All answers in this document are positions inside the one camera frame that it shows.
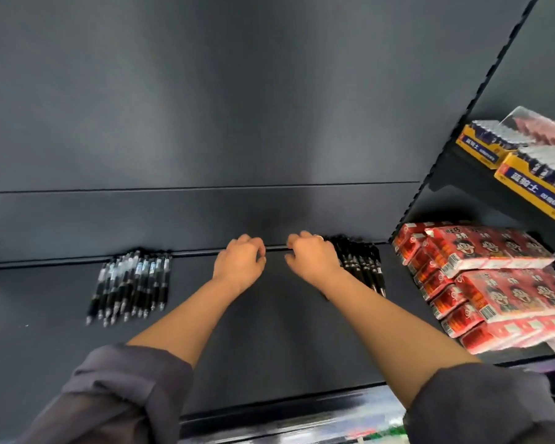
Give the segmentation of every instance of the sleeve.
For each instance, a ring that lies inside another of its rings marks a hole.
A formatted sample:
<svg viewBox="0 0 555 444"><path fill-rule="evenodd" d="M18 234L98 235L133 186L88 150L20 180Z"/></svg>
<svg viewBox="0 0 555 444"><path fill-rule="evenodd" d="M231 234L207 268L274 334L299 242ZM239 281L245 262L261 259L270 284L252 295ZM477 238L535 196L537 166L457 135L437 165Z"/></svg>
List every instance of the sleeve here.
<svg viewBox="0 0 555 444"><path fill-rule="evenodd" d="M528 444L555 432L555 403L544 375L465 364L434 374L404 423L412 444Z"/></svg>
<svg viewBox="0 0 555 444"><path fill-rule="evenodd" d="M92 351L20 444L176 443L193 381L167 351L116 344Z"/></svg>

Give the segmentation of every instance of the hand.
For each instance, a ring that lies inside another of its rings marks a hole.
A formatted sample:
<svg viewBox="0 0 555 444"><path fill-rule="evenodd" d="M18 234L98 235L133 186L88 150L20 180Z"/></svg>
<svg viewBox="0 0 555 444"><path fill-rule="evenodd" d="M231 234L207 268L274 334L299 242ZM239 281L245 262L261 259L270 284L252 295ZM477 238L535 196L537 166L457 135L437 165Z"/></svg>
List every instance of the hand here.
<svg viewBox="0 0 555 444"><path fill-rule="evenodd" d="M320 285L342 269L333 244L318 235L303 230L290 234L288 248L293 254L286 254L288 266L306 282L320 290Z"/></svg>
<svg viewBox="0 0 555 444"><path fill-rule="evenodd" d="M218 254L212 279L228 283L238 296L259 279L266 261L263 240L243 234Z"/></svg>

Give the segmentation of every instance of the person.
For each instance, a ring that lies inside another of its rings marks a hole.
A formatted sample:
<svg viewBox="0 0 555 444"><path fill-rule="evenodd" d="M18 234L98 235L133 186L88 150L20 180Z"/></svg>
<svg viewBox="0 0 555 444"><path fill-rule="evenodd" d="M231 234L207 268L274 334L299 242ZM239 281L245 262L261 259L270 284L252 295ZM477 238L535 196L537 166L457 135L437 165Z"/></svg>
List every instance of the person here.
<svg viewBox="0 0 555 444"><path fill-rule="evenodd" d="M555 442L544 376L485 365L429 324L341 268L333 245L288 237L289 267L349 321L405 406L412 444ZM126 344L86 358L61 395L20 437L24 444L176 443L193 368L220 317L265 267L261 238L218 254L212 279Z"/></svg>

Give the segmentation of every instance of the bundle of pens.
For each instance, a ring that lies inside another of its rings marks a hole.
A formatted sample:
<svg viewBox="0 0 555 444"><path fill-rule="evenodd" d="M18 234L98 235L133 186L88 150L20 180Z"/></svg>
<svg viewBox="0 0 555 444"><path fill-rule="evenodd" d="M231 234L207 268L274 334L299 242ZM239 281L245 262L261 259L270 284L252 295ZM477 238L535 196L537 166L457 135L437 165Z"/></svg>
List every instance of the bundle of pens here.
<svg viewBox="0 0 555 444"><path fill-rule="evenodd" d="M333 243L339 257L339 263L361 283L364 283L379 295L386 298L385 279L382 275L380 253L373 243L363 243L336 235L325 237Z"/></svg>
<svg viewBox="0 0 555 444"><path fill-rule="evenodd" d="M121 318L124 322L131 317L146 319L156 307L163 311L169 298L171 258L168 253L136 250L104 263L86 325L99 319L107 327Z"/></svg>

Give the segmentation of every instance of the yellow box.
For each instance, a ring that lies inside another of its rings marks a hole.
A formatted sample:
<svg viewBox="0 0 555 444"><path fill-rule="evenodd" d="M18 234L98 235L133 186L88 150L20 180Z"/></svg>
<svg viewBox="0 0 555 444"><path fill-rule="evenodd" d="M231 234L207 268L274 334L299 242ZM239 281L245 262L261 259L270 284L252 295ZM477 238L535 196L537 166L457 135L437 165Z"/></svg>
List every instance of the yellow box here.
<svg viewBox="0 0 555 444"><path fill-rule="evenodd" d="M456 143L483 165L495 170L500 166L505 156L511 154L502 148L500 143L486 143L476 136L475 129L466 125L456 139Z"/></svg>
<svg viewBox="0 0 555 444"><path fill-rule="evenodd" d="M525 160L510 153L495 178L555 220L555 187L534 176Z"/></svg>

